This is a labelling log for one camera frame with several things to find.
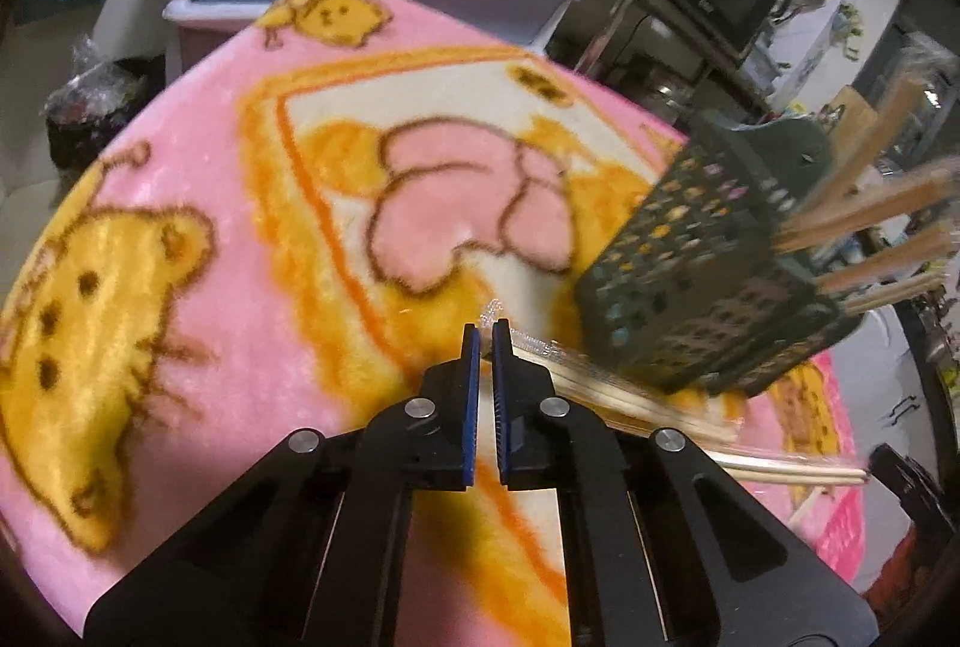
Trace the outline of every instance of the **cartoon bear print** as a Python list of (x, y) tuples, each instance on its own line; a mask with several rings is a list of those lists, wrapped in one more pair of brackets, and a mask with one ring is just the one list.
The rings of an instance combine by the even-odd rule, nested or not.
[(282, 46), (280, 30), (288, 26), (329, 46), (358, 49), (391, 18), (372, 0), (277, 0), (254, 25), (264, 30), (267, 49)]
[(93, 206), (107, 174), (149, 158), (141, 142), (85, 174), (0, 317), (0, 436), (26, 486), (91, 554), (122, 522), (124, 437), (145, 399), (166, 394), (158, 359), (203, 359), (168, 325), (214, 254), (211, 222), (190, 207)]

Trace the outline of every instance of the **black trash bag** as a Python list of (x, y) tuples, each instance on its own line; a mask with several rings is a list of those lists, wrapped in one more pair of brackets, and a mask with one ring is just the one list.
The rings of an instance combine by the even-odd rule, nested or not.
[(77, 178), (163, 89), (163, 58), (108, 62), (83, 37), (74, 46), (74, 73), (43, 113), (50, 159)]

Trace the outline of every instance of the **cartoon pig print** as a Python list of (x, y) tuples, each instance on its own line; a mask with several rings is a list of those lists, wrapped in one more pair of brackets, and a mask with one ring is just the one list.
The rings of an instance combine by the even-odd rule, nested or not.
[(380, 161), (391, 181), (371, 219), (368, 254), (381, 280), (429, 292), (464, 248), (509, 251), (549, 272), (570, 267), (563, 172), (544, 152), (488, 124), (427, 118), (388, 133)]

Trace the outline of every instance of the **yellow cartoon character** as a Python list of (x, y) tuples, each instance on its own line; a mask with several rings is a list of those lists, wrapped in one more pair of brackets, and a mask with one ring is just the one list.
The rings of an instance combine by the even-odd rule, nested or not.
[(277, 0), (255, 26), (265, 30), (267, 49), (282, 45), (280, 30), (287, 26), (329, 46), (358, 49), (391, 18), (372, 0)]
[(199, 354), (167, 327), (175, 295), (213, 254), (209, 220), (192, 208), (91, 204), (112, 169), (149, 156), (140, 143), (90, 169), (0, 317), (3, 440), (27, 487), (90, 553), (123, 516), (121, 444), (145, 398), (164, 393), (158, 358)]
[[(784, 431), (784, 452), (813, 457), (840, 454), (840, 436), (830, 411), (824, 375), (815, 364), (803, 363), (784, 374), (768, 394)], [(794, 505), (803, 503), (808, 492), (808, 487), (791, 487)]]
[(533, 70), (528, 65), (509, 65), (507, 74), (528, 92), (545, 99), (551, 105), (558, 108), (569, 108), (573, 105), (570, 93), (539, 70)]

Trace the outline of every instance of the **disposable chopstick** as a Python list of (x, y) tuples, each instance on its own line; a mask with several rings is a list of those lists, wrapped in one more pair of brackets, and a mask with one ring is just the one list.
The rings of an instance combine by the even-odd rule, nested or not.
[(843, 303), (843, 310), (850, 316), (867, 313), (874, 308), (899, 303), (901, 300), (908, 300), (922, 292), (929, 292), (930, 289), (937, 289), (937, 287), (942, 287), (945, 282), (947, 282), (946, 270), (931, 270), (920, 273), (919, 276), (903, 279), (894, 284), (885, 284), (864, 294), (848, 298)]
[(884, 249), (862, 263), (817, 276), (817, 289), (824, 294), (848, 292), (906, 270), (910, 265), (947, 257), (954, 247), (952, 222), (936, 222), (903, 244)]
[[(804, 460), (776, 453), (767, 455), (759, 450), (717, 449), (717, 445), (736, 443), (736, 429), (721, 426), (718, 431), (716, 423), (692, 420), (680, 412), (661, 407), (656, 401), (618, 391), (617, 388), (596, 379), (584, 378), (583, 374), (575, 373), (574, 369), (567, 369), (541, 355), (517, 347), (514, 353), (546, 367), (557, 393), (597, 411), (611, 428), (635, 436), (650, 436), (661, 427), (676, 428), (697, 441), (697, 444), (702, 444), (704, 452), (738, 481), (839, 487), (845, 484), (855, 486), (867, 480), (868, 474), (863, 468), (851, 465), (845, 460)], [(626, 393), (626, 396), (621, 396), (622, 400), (616, 400), (614, 393)], [(632, 402), (631, 399), (646, 401), (655, 410), (638, 410), (637, 406), (640, 404)]]
[(652, 398), (641, 396), (632, 391), (618, 388), (612, 384), (594, 379), (589, 375), (576, 372), (575, 369), (555, 363), (544, 356), (528, 352), (514, 346), (514, 354), (531, 363), (544, 366), (550, 372), (553, 386), (561, 396), (572, 398), (578, 402), (589, 403), (623, 417), (631, 417), (649, 423), (652, 427), (669, 426), (705, 441), (718, 441), (720, 444), (731, 444), (736, 440), (736, 428), (726, 427), (724, 423), (709, 420), (698, 420), (695, 417), (664, 406)]
[(832, 171), (800, 203), (797, 217), (845, 196), (864, 169), (899, 136), (906, 119), (923, 95), (924, 85), (922, 80), (912, 75), (902, 75), (896, 79), (877, 117), (873, 118), (868, 113), (861, 116), (858, 130), (860, 139), (851, 143), (837, 157)]
[(821, 206), (787, 222), (774, 239), (781, 254), (810, 248), (912, 214), (957, 193), (960, 158), (932, 161), (857, 196)]

